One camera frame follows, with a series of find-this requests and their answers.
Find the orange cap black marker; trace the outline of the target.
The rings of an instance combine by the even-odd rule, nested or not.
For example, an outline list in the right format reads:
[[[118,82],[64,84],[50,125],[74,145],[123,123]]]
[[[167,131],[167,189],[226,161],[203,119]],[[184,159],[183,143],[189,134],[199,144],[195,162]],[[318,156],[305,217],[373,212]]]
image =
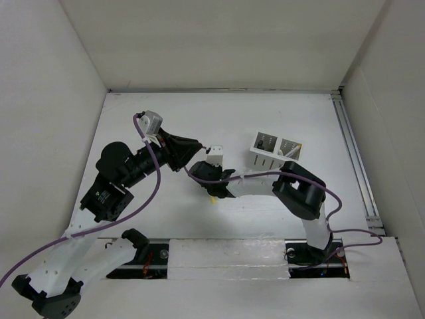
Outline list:
[[[260,141],[257,143],[256,148],[257,148],[257,149],[259,149],[259,150],[265,150],[265,147],[264,147],[264,141],[263,141],[263,140],[260,140]]]

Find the orange-yellow cap white pen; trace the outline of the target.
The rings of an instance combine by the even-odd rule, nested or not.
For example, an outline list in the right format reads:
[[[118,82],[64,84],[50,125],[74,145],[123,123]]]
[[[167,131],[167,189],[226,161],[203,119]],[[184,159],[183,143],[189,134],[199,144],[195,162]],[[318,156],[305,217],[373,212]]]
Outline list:
[[[296,147],[294,147],[293,149],[291,149],[285,156],[287,158],[290,158],[291,156],[293,156],[298,150],[300,150],[302,147],[301,144],[298,144]]]

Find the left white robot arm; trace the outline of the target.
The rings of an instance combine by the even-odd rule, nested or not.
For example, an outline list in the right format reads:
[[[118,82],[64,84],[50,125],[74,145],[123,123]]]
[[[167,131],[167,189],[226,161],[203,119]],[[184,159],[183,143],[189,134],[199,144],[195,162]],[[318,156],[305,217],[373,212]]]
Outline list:
[[[129,189],[167,165],[179,171],[201,150],[202,144],[161,130],[143,148],[132,153],[123,142],[104,147],[96,163],[98,174],[80,202],[63,236],[47,245],[51,249],[42,265],[29,274],[15,277],[11,286],[43,318],[66,318],[78,306],[91,282],[117,267],[142,263],[148,254],[149,239],[136,229],[124,231],[109,248],[94,259],[83,258],[98,233],[122,222],[121,213],[134,196]]]

